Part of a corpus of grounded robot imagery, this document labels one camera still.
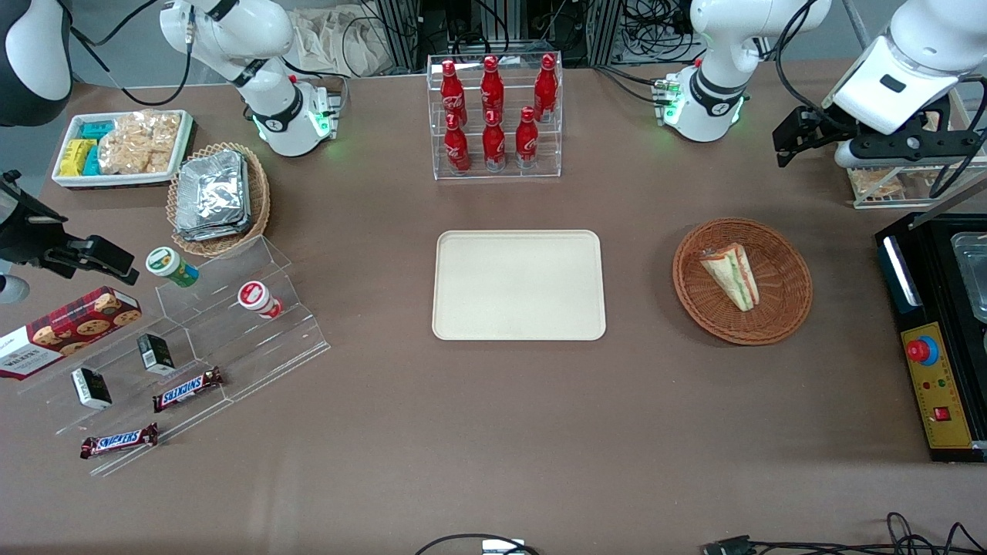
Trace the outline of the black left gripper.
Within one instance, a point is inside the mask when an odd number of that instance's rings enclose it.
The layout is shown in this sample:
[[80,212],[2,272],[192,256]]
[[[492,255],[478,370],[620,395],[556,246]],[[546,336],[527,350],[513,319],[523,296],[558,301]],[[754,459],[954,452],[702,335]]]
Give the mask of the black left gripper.
[[796,108],[785,119],[785,131],[774,131],[776,164],[786,168],[807,149],[849,140],[849,115],[839,106]]

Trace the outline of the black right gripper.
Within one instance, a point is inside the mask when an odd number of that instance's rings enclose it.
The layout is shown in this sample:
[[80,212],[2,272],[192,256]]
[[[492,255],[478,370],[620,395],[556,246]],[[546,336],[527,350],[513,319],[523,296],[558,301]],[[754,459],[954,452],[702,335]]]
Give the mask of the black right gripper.
[[77,271],[98,271],[135,285],[135,256],[101,236],[91,235],[64,247],[66,217],[50,210],[17,183],[18,171],[2,173],[2,260],[20,266],[45,267],[71,280]]

